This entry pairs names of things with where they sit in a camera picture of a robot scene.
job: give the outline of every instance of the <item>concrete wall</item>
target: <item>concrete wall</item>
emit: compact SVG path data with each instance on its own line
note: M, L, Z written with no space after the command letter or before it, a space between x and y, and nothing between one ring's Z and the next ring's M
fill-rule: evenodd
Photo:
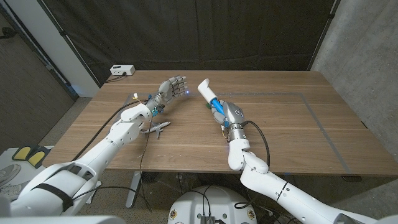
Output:
M398 162L398 1L341 1L311 70Z

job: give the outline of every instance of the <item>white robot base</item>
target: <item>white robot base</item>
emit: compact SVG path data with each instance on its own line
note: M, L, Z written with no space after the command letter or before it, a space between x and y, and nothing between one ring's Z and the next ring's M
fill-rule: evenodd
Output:
M202 223L209 223L208 219L220 220L222 222L219 223L228 224L257 223L257 218L251 205L244 209L236 209L234 207L238 202L247 202L244 197L235 191L216 185L197 187L193 190L197 192L188 191L174 202L170 209L168 224L200 224L201 221ZM205 195L209 200L211 214L209 214L207 200L202 195L205 191Z

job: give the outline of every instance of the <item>blue cylindrical object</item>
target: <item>blue cylindrical object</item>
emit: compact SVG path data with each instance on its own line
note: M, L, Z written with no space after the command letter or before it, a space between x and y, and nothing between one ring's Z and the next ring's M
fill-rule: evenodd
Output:
M211 100L211 104L216 108L216 110L217 110L220 114L225 115L225 114L224 114L224 111L223 111L223 106L218 102L218 100L217 100L216 98L214 98L214 99Z

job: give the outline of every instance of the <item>black backdrop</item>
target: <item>black backdrop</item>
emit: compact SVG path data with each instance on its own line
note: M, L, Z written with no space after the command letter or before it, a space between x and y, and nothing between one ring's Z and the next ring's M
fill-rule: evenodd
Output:
M306 70L333 0L45 0L103 84L137 70Z

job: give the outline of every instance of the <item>toy airplane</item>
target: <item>toy airplane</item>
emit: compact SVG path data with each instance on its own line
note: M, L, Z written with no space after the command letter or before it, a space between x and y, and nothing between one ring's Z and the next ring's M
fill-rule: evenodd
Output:
M160 124L156 124L152 122L152 127L149 130L143 131L142 133L151 133L156 131L156 138L159 138L160 133L163 131L162 128L166 127L167 125L169 125L170 122L163 122Z

